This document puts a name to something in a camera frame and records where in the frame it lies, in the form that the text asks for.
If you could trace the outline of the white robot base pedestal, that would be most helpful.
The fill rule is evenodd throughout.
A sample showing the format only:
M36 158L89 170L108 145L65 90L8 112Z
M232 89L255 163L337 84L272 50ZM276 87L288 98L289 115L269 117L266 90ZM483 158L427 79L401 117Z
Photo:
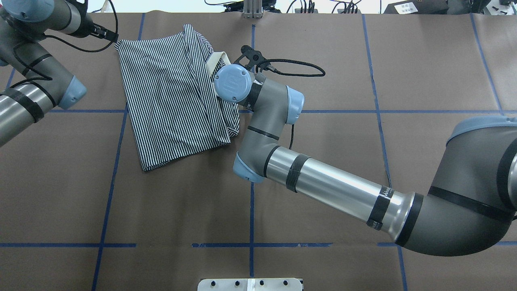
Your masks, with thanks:
M206 278L199 282L198 291L303 291L298 278Z

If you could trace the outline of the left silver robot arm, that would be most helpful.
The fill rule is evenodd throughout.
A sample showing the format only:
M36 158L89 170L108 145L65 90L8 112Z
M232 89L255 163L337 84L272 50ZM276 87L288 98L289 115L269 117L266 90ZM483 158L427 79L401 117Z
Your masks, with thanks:
M1 5L1 66L11 65L24 80L1 92L0 143L6 144L55 107L67 110L87 89L40 42L47 30L75 38L94 36L118 41L118 29L96 24L87 12L88 1L4 0Z

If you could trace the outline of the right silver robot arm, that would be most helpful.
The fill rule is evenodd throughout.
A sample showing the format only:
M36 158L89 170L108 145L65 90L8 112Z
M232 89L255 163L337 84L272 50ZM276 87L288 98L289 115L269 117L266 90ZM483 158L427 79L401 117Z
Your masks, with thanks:
M426 195L400 193L278 143L294 124L301 92L238 64L216 72L219 97L252 110L234 173L273 180L432 256L464 256L498 243L516 215L516 118L476 116L456 125Z

